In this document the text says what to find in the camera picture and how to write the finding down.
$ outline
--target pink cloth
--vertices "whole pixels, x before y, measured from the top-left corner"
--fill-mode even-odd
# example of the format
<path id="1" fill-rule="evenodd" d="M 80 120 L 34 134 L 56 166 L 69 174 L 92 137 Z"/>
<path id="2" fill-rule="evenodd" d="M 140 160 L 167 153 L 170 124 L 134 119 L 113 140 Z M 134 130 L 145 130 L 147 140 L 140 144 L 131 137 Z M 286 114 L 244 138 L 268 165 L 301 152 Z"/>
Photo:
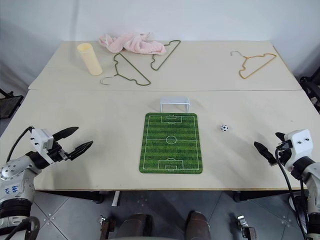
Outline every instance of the pink cloth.
<path id="1" fill-rule="evenodd" d="M 105 34 L 99 38 L 99 43 L 112 53 L 119 53 L 123 48 L 136 54 L 156 54 L 166 53 L 165 46 L 157 41 L 147 42 L 150 33 L 131 32 L 119 37 L 111 37 Z"/>

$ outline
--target white table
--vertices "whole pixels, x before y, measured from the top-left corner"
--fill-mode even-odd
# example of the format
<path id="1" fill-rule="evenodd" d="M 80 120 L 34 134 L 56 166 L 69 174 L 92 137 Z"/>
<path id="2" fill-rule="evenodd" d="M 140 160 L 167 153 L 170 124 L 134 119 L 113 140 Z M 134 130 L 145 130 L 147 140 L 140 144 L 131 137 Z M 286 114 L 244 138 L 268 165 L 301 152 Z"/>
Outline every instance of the white table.
<path id="1" fill-rule="evenodd" d="M 281 57 L 269 41 L 182 41 L 163 66 L 154 71 L 150 67 L 151 55 L 123 51 L 122 54 L 138 68 L 151 82 L 148 86 L 136 85 L 119 76 L 106 79 L 110 85 L 100 84 L 100 80 L 116 73 L 114 53 L 96 42 L 91 42 L 103 73 L 92 76 L 77 53 L 76 46 L 81 42 L 64 41 L 54 53 L 43 71 L 29 86 L 30 90 L 74 91 L 252 91 L 252 90 L 301 90 Z M 247 79 L 242 79 L 238 71 L 242 68 L 245 56 L 264 53 L 277 55 L 270 63 Z M 146 84 L 136 71 L 120 56 L 119 71 L 128 77 Z M 248 60 L 248 69 L 253 62 Z"/>
<path id="2" fill-rule="evenodd" d="M 203 161 L 201 174 L 144 174 L 139 172 L 145 114 L 160 111 L 163 96 L 186 96 L 198 116 Z M 168 112 L 183 107 L 166 106 Z M 275 132 L 308 128 L 320 145 L 320 116 L 301 90 L 288 91 L 47 91 L 30 90 L 0 139 L 0 159 L 30 125 L 51 133 L 71 126 L 80 129 L 60 144 L 66 151 L 93 140 L 74 161 L 48 167 L 35 179 L 38 190 L 280 190 L 287 189 L 277 166 L 269 166 L 254 141 L 273 151 Z M 221 132 L 220 125 L 229 131 Z M 33 150 L 24 137 L 13 153 Z M 320 149 L 313 150 L 314 160 Z M 291 184 L 298 188 L 293 177 Z"/>

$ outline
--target green field mat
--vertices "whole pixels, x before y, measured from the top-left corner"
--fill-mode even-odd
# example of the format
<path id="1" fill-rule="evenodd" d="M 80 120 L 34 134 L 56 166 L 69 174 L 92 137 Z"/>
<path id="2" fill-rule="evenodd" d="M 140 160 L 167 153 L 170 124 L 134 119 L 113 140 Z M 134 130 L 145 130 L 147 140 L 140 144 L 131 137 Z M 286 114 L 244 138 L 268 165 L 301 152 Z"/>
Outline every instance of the green field mat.
<path id="1" fill-rule="evenodd" d="M 147 113 L 139 170 L 145 174 L 202 173 L 197 115 Z"/>

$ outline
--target wire hanger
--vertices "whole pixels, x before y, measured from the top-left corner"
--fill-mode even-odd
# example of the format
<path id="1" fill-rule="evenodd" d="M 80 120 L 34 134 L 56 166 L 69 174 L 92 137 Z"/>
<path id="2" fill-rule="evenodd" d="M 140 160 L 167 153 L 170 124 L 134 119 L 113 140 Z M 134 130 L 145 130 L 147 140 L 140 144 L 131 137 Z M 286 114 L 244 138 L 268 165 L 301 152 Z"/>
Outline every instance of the wire hanger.
<path id="1" fill-rule="evenodd" d="M 168 44 L 165 44 L 164 46 L 169 46 L 171 43 L 173 42 L 177 42 L 178 44 L 174 47 L 174 49 L 168 54 L 168 56 L 166 56 L 166 58 L 163 60 L 163 62 L 160 64 L 160 66 L 158 68 L 154 68 L 153 67 L 153 63 L 156 61 L 155 60 L 155 54 L 152 55 L 152 62 L 150 63 L 150 67 L 155 70 L 155 71 L 158 71 L 161 66 L 165 63 L 165 61 L 167 61 L 167 59 L 170 57 L 170 55 L 176 50 L 176 48 L 178 47 L 178 45 L 181 43 L 180 40 L 172 40 L 170 41 Z"/>
<path id="2" fill-rule="evenodd" d="M 128 64 L 131 65 L 131 67 L 133 67 L 145 80 L 147 80 L 148 83 L 147 83 L 147 84 L 141 84 L 141 83 L 138 83 L 138 81 L 137 81 L 136 79 L 130 79 L 130 78 L 124 76 L 124 75 L 121 75 L 121 74 L 119 73 L 118 67 L 117 67 L 119 61 L 116 60 L 116 56 L 118 56 L 118 55 L 120 55 L 121 57 L 123 57 L 124 60 L 126 60 L 126 61 L 128 62 Z M 100 83 L 101 83 L 101 84 L 103 84 L 103 85 L 110 85 L 110 84 L 104 83 L 104 80 L 105 80 L 105 79 L 109 79 L 109 78 L 113 78 L 113 77 L 115 77 L 115 76 L 120 76 L 120 77 L 122 77 L 122 78 L 124 78 L 124 79 L 126 79 L 126 80 L 128 80 L 128 81 L 135 81 L 135 84 L 137 84 L 137 85 L 139 85 L 139 86 L 148 86 L 148 85 L 151 84 L 151 82 L 149 81 L 149 79 L 146 78 L 146 76 L 143 75 L 143 74 L 142 74 L 128 59 L 126 59 L 125 56 L 123 56 L 121 53 L 117 53 L 116 55 L 114 55 L 113 61 L 116 62 L 115 65 L 114 65 L 116 74 L 113 75 L 113 76 L 106 76 L 106 77 L 102 78 L 102 79 L 100 80 Z"/>
<path id="3" fill-rule="evenodd" d="M 277 55 L 275 55 L 275 54 L 273 54 L 273 53 L 264 53 L 263 55 L 256 55 L 256 56 L 243 56 L 243 55 L 241 54 L 241 52 L 239 52 L 239 51 L 237 51 L 237 50 L 230 52 L 230 56 L 233 56 L 232 53 L 234 53 L 234 52 L 237 52 L 238 54 L 240 54 L 241 57 L 245 58 L 244 62 L 242 63 L 242 69 L 239 70 L 239 75 L 240 75 L 240 77 L 243 78 L 243 79 L 247 79 L 247 78 L 250 77 L 252 74 L 254 74 L 254 73 L 256 73 L 257 71 L 259 71 L 260 69 L 262 69 L 265 65 L 267 65 L 268 63 L 270 63 L 270 62 L 271 62 L 273 59 L 275 59 L 276 56 L 277 56 Z M 273 58 L 271 58 L 269 61 L 267 61 L 265 64 L 263 64 L 262 66 L 260 66 L 260 67 L 257 68 L 256 70 L 254 70 L 254 71 L 253 71 L 252 73 L 250 73 L 248 76 L 243 76 L 243 75 L 242 75 L 242 72 L 246 70 L 245 65 L 246 65 L 246 62 L 247 62 L 248 59 L 253 59 L 253 58 L 257 58 L 257 57 L 264 58 L 266 55 L 272 55 Z"/>

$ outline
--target yellow cup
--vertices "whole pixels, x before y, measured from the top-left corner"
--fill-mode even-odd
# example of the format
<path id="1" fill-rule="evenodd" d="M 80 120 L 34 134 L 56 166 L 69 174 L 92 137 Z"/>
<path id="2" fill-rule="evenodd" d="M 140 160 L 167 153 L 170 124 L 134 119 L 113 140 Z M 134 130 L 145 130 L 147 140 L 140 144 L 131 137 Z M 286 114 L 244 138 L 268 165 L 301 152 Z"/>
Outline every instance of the yellow cup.
<path id="1" fill-rule="evenodd" d="M 97 59 L 94 48 L 90 43 L 81 43 L 76 47 L 76 49 L 80 53 L 89 73 L 91 73 L 93 76 L 102 74 L 102 68 Z"/>

